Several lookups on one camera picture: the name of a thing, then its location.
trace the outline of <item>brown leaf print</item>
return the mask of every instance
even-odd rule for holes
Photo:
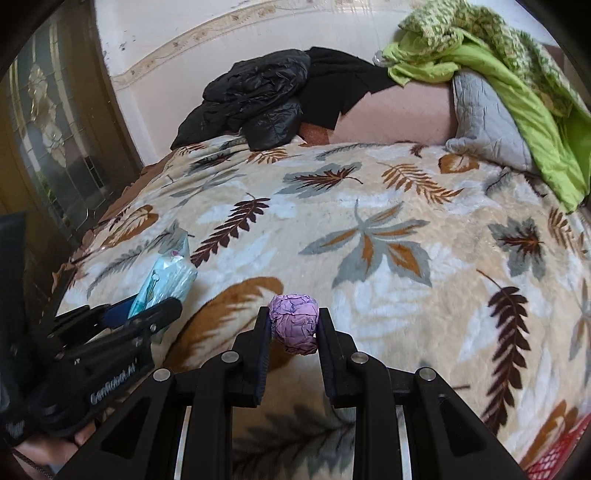
[[[422,158],[423,156],[421,155],[421,152],[425,148],[427,148],[427,145],[417,143],[417,144],[414,144],[412,147],[410,147],[410,153],[411,153],[411,155],[414,155],[415,157]]]
[[[265,150],[263,152],[252,152],[246,163],[276,163],[284,158],[289,157],[285,148],[272,148],[271,150]]]
[[[447,190],[441,187],[429,175],[411,163],[401,163],[394,166],[382,165],[388,167],[382,173],[387,189],[394,187],[395,190],[399,190],[404,187],[404,191],[407,192],[414,187],[418,195],[427,199],[427,203],[437,203],[438,205],[450,203],[451,199],[463,190]]]
[[[414,258],[413,251],[402,244],[386,244],[388,247],[389,258],[399,267],[410,270],[417,277],[421,275],[421,268],[417,259]]]
[[[577,255],[581,260],[587,258],[589,250],[585,245],[584,233],[581,232],[580,235],[575,237],[575,234],[570,227],[568,217],[557,208],[552,208],[550,210],[548,230],[550,230],[551,237],[556,240],[556,243],[562,248],[571,250],[571,252]]]
[[[316,190],[330,189],[337,185],[341,180],[351,179],[358,181],[361,185],[363,182],[355,177],[349,177],[349,174],[354,170],[354,167],[341,168],[336,172],[332,170],[325,170],[321,174],[302,175],[294,178],[294,181],[302,183],[303,187],[314,187]]]
[[[230,348],[236,335],[254,325],[259,307],[265,304],[265,290],[280,295],[283,293],[283,283],[275,277],[249,278],[228,287],[209,300],[178,334],[166,355],[164,366],[173,372],[184,372],[200,367],[205,360],[223,351],[226,344],[230,344]],[[230,322],[233,322],[230,333],[224,332],[220,335],[223,337],[220,341],[201,348],[197,354],[200,347],[204,347],[203,342],[216,337],[218,330]],[[285,359],[277,358],[274,362],[278,366],[287,363]]]
[[[469,170],[478,170],[480,163],[472,155],[456,155],[448,153],[439,159],[439,171],[441,173],[464,173]]]
[[[573,407],[567,412],[566,408],[566,400],[562,400],[550,413],[527,453],[519,462],[523,470],[537,461],[550,445],[560,441],[564,434],[572,430],[579,415],[579,409]]]
[[[117,229],[110,234],[101,247],[114,247],[121,242],[139,235],[141,232],[152,226],[158,220],[158,214],[152,212],[151,205],[144,205],[132,212]]]
[[[298,198],[309,198],[330,190],[345,179],[355,180],[363,185],[361,180],[350,176],[351,173],[359,168],[361,168],[360,162],[345,165],[343,167],[331,163],[320,167],[316,171],[288,173],[283,178],[283,182],[287,184],[287,187],[281,189],[277,193],[297,193]]]
[[[113,223],[111,223],[111,225],[109,225],[109,232],[115,227],[115,225],[117,225],[122,220],[123,216],[127,213],[127,210],[129,210],[129,206],[127,206],[126,208],[124,208],[123,210],[121,210],[113,218]]]
[[[201,246],[191,254],[191,262],[198,267],[203,262],[209,260],[211,253],[217,254],[217,249],[220,245],[226,248],[228,243],[230,243],[230,237],[238,238],[240,230],[248,232],[250,230],[250,226],[248,225],[249,220],[255,223],[256,216],[263,214],[262,209],[269,207],[263,202],[269,200],[268,198],[256,199],[252,197],[252,200],[235,204],[230,217],[222,225],[215,227],[215,233],[201,242]]]
[[[543,242],[540,241],[536,232],[528,231],[524,236],[505,235],[501,238],[501,241],[506,245],[517,247],[517,251],[522,252],[524,255],[530,254],[538,257],[541,255],[540,245],[543,244]]]
[[[202,143],[196,143],[194,145],[187,145],[186,147],[180,147],[177,150],[177,155],[189,155],[191,152],[195,152],[197,150],[205,150],[205,145]]]
[[[365,264],[365,274],[367,275],[369,269],[371,268],[371,262],[374,259],[374,244],[371,241],[371,238],[367,234],[363,234],[363,249],[361,251],[361,260]]]
[[[499,318],[496,324],[500,330],[499,345],[492,357],[493,362],[498,361],[498,364],[493,372],[493,383],[486,393],[492,399],[482,414],[482,421],[497,435],[501,426],[507,424],[507,405],[515,407],[510,387],[523,388],[518,367],[527,368],[527,364],[521,352],[531,350],[523,337],[523,332],[529,333],[524,322],[527,312],[523,306],[527,299],[519,294],[517,287],[501,287],[483,271],[477,272],[499,288],[488,302],[489,307],[495,308],[491,316]]]

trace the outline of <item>decorative wall border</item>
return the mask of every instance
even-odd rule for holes
[[[213,38],[238,28],[261,21],[296,14],[329,11],[350,13],[355,11],[410,12],[424,5],[426,0],[271,0],[237,9],[198,25],[146,55],[126,72],[111,77],[118,91],[144,77],[165,62]]]

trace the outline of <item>red fabric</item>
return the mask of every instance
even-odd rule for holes
[[[527,468],[528,478],[530,480],[553,479],[577,446],[589,423],[591,423],[591,414],[583,418],[573,430],[559,438],[544,456]]]

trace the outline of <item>black cloth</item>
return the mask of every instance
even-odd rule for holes
[[[179,126],[170,148],[238,132],[250,120],[245,132],[249,146],[251,138],[268,148],[288,143],[290,133],[299,129],[301,115],[293,103],[281,106],[305,84],[309,68],[310,58],[301,50],[276,51],[235,63],[205,88],[203,103]],[[268,111],[275,113],[264,115]]]
[[[376,93],[396,85],[388,69],[331,48],[312,47],[310,74],[298,97],[302,122],[335,129],[339,114],[345,114],[367,92]]]
[[[252,151],[270,150],[285,145],[297,135],[301,107],[296,97],[251,118],[242,126],[242,135]]]

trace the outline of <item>metal screw head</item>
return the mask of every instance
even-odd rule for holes
[[[233,350],[228,350],[222,354],[222,362],[226,362],[227,364],[232,364],[240,358],[237,352]]]
[[[435,378],[437,377],[435,370],[429,367],[420,369],[418,371],[418,374],[419,377],[421,377],[423,380],[427,380],[428,382],[430,382],[431,380],[435,380]]]
[[[364,363],[367,363],[369,357],[367,356],[367,353],[355,352],[351,355],[351,360],[356,364],[363,365]]]
[[[170,370],[159,368],[152,374],[152,376],[156,382],[164,382],[170,378]]]

